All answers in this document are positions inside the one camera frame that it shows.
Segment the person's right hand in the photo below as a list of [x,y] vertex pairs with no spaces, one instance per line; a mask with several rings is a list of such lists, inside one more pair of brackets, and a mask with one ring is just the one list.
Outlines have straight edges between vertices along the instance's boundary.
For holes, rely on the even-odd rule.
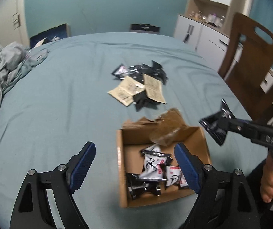
[[265,203],[273,200],[273,156],[269,152],[263,167],[260,193]]

